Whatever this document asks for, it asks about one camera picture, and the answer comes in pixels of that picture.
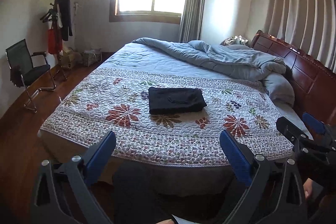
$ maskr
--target person's hand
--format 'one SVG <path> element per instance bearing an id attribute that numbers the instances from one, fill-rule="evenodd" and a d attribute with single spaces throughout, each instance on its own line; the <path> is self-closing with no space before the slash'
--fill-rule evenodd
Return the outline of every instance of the person's hand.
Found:
<path id="1" fill-rule="evenodd" d="M 174 221 L 172 221 L 171 219 L 169 219 L 169 220 L 161 221 L 158 224 L 174 224 Z"/>
<path id="2" fill-rule="evenodd" d="M 311 179 L 307 179 L 303 184 L 303 190 L 306 199 L 309 199 L 313 193 L 313 181 Z"/>

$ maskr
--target bed frame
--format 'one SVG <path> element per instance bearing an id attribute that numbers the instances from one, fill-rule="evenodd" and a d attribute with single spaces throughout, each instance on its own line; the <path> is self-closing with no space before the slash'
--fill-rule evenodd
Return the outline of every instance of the bed frame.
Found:
<path id="1" fill-rule="evenodd" d="M 302 118 L 308 112 L 318 120 L 336 125 L 336 74 L 320 61 L 285 41 L 259 30 L 252 48 L 282 57 L 286 78 L 295 92 L 294 110 Z"/>

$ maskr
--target black pants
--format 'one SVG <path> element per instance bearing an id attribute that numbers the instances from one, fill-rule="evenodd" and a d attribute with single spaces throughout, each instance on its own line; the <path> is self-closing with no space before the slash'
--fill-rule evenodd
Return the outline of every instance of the black pants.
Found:
<path id="1" fill-rule="evenodd" d="M 146 168 L 125 161 L 113 177 L 115 224 L 156 224 L 174 217 L 159 206 Z"/>

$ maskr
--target coat rack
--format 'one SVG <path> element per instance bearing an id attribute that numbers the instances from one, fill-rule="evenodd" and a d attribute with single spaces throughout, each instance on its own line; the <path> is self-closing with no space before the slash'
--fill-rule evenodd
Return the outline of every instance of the coat rack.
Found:
<path id="1" fill-rule="evenodd" d="M 50 5 L 52 6 L 52 9 L 49 9 L 49 11 L 40 18 L 40 20 L 42 20 L 43 23 L 45 22 L 51 22 L 51 28 L 54 29 L 54 35 L 55 35 L 55 43 L 62 43 L 62 40 L 60 40 L 60 33 L 58 30 L 58 25 L 57 25 L 57 20 L 58 20 L 58 9 L 57 9 L 57 4 L 58 1 L 54 0 L 54 3 L 50 3 Z M 60 72 L 62 73 L 64 80 L 67 80 L 67 77 L 65 75 L 64 69 L 62 67 L 62 62 L 61 62 L 61 55 L 60 52 L 58 52 L 56 54 L 57 56 L 57 61 L 58 61 L 58 65 L 59 65 L 59 70 L 56 72 L 55 76 Z"/>

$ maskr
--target quilted bedspread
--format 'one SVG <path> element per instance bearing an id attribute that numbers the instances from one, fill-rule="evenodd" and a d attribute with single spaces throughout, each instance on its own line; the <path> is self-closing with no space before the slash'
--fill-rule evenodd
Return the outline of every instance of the quilted bedspread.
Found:
<path id="1" fill-rule="evenodd" d="M 201 112 L 150 115 L 148 88 L 199 88 Z M 269 160 L 291 154 L 276 129 L 280 113 L 260 82 L 204 79 L 119 68 L 98 68 L 43 123 L 41 129 L 83 146 L 115 132 L 113 156 L 154 165 L 228 165 L 219 135 L 227 129 Z"/>

